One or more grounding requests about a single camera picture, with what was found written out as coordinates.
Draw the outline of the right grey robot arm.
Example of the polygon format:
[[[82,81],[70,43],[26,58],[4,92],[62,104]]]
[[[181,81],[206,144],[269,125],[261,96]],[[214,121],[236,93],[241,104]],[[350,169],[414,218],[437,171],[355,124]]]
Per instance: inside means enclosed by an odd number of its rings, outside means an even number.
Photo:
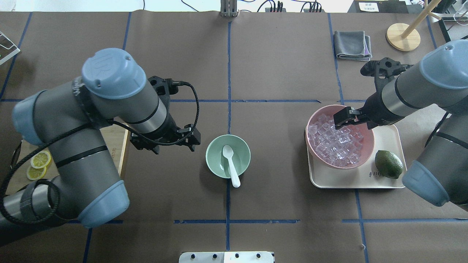
[[[394,125],[405,118],[415,120],[430,108],[423,128],[417,121],[408,127],[427,133],[421,153],[402,178],[403,185],[426,202],[467,210],[467,96],[466,39],[449,41],[420,60],[404,64],[383,57],[361,68],[373,78],[375,92],[360,108],[345,106],[334,113],[336,129],[364,125],[369,130]]]

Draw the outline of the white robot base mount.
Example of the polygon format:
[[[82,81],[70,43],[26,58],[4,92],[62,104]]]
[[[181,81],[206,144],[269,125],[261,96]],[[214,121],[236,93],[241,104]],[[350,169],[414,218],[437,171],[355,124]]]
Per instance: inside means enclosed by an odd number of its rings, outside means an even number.
[[[269,251],[210,251],[183,252],[179,263],[274,263],[274,252]]]

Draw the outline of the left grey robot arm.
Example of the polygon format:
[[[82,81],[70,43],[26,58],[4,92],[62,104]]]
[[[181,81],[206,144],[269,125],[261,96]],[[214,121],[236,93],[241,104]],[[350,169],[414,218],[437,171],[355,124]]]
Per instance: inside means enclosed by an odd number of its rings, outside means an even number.
[[[101,134],[103,127],[128,130],[138,150],[158,154],[161,145],[185,145],[193,151],[200,144],[199,111],[194,123],[182,128],[169,112],[170,96],[181,85],[195,91],[189,82],[147,78],[125,50],[106,48],[85,61],[77,78],[17,103],[14,127],[38,148],[19,160],[1,184],[1,245],[70,220],[95,228],[129,207],[124,180]],[[45,148],[58,176],[6,195],[18,168]]]

